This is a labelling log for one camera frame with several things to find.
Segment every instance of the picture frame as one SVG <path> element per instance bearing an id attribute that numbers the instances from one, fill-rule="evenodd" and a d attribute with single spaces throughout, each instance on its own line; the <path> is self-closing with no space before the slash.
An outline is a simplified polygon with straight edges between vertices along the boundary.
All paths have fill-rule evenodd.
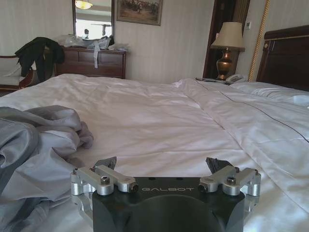
<path id="1" fill-rule="evenodd" d="M 163 0 L 118 0 L 117 21 L 161 25 Z"/>

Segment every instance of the wooden chair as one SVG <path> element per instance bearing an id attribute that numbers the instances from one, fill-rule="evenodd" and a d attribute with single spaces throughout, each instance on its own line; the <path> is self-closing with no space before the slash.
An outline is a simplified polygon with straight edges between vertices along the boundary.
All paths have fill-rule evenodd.
<path id="1" fill-rule="evenodd" d="M 5 76 L 12 71 L 17 64 L 17 56 L 0 56 L 0 91 L 13 92 L 29 86 L 33 82 L 33 70 L 29 70 L 27 76 L 20 81 L 21 71 L 10 76 Z"/>

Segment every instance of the light switch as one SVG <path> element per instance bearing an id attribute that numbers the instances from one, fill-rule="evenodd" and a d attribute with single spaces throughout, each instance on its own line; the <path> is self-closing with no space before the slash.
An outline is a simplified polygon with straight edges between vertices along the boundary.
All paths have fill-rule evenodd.
<path id="1" fill-rule="evenodd" d="M 251 21 L 246 22 L 246 25 L 245 25 L 245 30 L 250 30 L 250 29 L 251 29 Z"/>

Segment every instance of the bronze lamp base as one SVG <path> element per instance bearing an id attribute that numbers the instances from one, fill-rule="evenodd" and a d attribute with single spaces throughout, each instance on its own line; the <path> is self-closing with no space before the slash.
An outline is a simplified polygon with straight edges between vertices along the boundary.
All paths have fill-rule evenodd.
<path id="1" fill-rule="evenodd" d="M 223 50 L 223 56 L 217 60 L 218 77 L 217 79 L 225 81 L 226 75 L 228 74 L 230 67 L 232 66 L 231 51 L 226 48 Z"/>

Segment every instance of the drawer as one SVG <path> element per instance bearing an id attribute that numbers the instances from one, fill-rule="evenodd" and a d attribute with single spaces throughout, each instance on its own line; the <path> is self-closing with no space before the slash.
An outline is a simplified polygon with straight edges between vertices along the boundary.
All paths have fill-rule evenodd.
<path id="1" fill-rule="evenodd" d="M 121 77 L 123 76 L 123 66 L 115 64 L 99 64 L 95 69 L 93 63 L 86 62 L 65 62 L 57 65 L 57 73 L 74 73 L 91 76 L 111 76 Z"/>
<path id="2" fill-rule="evenodd" d="M 64 59 L 78 61 L 78 52 L 77 51 L 64 51 Z"/>
<path id="3" fill-rule="evenodd" d="M 123 56 L 121 54 L 101 53 L 101 63 L 122 64 Z"/>
<path id="4" fill-rule="evenodd" d="M 80 62 L 94 63 L 93 52 L 78 52 L 78 58 Z"/>

